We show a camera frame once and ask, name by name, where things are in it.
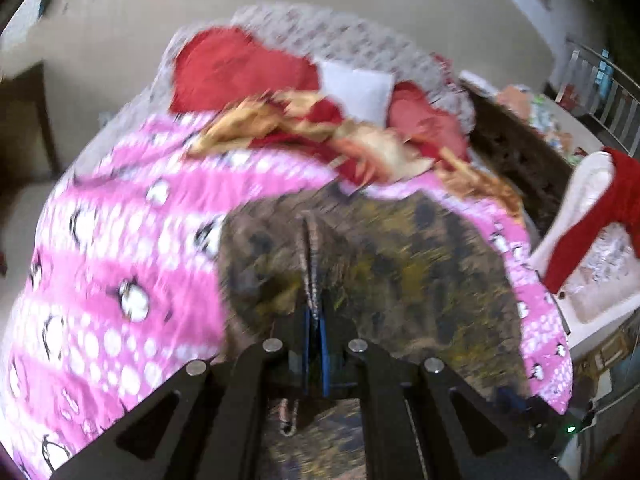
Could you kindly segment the red gold crumpled cloth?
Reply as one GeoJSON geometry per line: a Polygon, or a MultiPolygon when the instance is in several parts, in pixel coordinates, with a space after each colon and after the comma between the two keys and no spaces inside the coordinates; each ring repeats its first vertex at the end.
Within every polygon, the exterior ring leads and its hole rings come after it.
{"type": "Polygon", "coordinates": [[[353,185],[392,184],[434,170],[459,198],[492,198],[522,223],[520,196],[509,185],[443,148],[423,156],[395,130],[347,118],[327,96],[278,91],[226,107],[195,138],[186,156],[204,158],[233,150],[278,148],[318,159],[353,185]]]}

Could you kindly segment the dark wooden cabinet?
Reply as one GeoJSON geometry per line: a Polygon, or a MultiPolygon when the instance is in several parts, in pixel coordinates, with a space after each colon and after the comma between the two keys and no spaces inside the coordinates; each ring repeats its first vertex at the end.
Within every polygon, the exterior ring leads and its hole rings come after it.
{"type": "Polygon", "coordinates": [[[1,189],[55,181],[62,172],[39,61],[1,81],[1,189]]]}

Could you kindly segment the metal railing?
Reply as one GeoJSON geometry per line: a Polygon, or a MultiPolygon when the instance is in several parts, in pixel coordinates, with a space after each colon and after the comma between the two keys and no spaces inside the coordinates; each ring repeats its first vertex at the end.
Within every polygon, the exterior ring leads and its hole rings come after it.
{"type": "Polygon", "coordinates": [[[605,146],[639,158],[639,84],[608,55],[567,37],[555,102],[605,146]]]}

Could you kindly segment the red cloth on chair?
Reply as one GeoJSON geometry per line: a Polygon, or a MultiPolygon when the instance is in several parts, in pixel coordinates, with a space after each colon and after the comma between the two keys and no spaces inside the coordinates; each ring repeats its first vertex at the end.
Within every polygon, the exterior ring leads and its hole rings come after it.
{"type": "Polygon", "coordinates": [[[629,235],[639,257],[639,162],[623,152],[604,148],[611,157],[614,176],[603,195],[556,243],[542,282],[556,294],[585,257],[599,233],[619,223],[629,235]]]}

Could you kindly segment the red frilled pillow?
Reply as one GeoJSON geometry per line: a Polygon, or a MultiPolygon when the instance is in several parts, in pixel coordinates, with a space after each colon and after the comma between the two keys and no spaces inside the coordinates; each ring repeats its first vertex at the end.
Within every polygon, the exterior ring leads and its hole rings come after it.
{"type": "Polygon", "coordinates": [[[319,88],[309,58],[270,49],[239,27],[213,27],[196,34],[176,56],[169,109],[222,110],[265,92],[319,88]]]}

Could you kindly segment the white plastic chair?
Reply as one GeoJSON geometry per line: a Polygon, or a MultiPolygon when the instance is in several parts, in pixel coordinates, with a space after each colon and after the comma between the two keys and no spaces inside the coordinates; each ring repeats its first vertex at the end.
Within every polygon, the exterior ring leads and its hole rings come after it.
{"type": "Polygon", "coordinates": [[[579,356],[639,307],[639,162],[604,148],[584,158],[529,263],[579,356]]]}

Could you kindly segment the white small pillow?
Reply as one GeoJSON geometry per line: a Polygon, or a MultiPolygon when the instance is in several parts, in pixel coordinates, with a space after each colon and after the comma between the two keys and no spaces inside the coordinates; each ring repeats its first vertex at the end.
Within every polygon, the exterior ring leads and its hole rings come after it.
{"type": "Polygon", "coordinates": [[[395,87],[393,74],[353,68],[342,62],[316,58],[320,91],[347,118],[385,127],[395,87]]]}

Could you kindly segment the brown floral patterned garment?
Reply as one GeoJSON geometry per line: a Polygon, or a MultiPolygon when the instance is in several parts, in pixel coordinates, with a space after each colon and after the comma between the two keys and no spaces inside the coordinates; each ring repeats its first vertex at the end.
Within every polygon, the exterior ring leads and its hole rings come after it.
{"type": "MultiPolygon", "coordinates": [[[[500,387],[528,391],[521,320],[501,257],[471,223],[414,193],[402,200],[315,191],[254,200],[224,218],[217,256],[237,359],[306,304],[354,322],[358,335],[413,364],[437,356],[494,407],[500,387]]],[[[359,403],[320,390],[292,431],[274,402],[256,479],[370,479],[359,403]]]]}

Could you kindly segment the pink penguin blanket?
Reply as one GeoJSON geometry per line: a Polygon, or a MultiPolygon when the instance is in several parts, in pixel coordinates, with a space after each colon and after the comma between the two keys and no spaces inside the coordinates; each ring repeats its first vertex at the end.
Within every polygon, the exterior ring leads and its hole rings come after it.
{"type": "Polygon", "coordinates": [[[337,167],[274,148],[187,158],[208,121],[150,116],[44,205],[3,343],[1,441],[22,478],[49,478],[183,364],[220,350],[217,256],[232,209],[350,190],[337,167]]]}

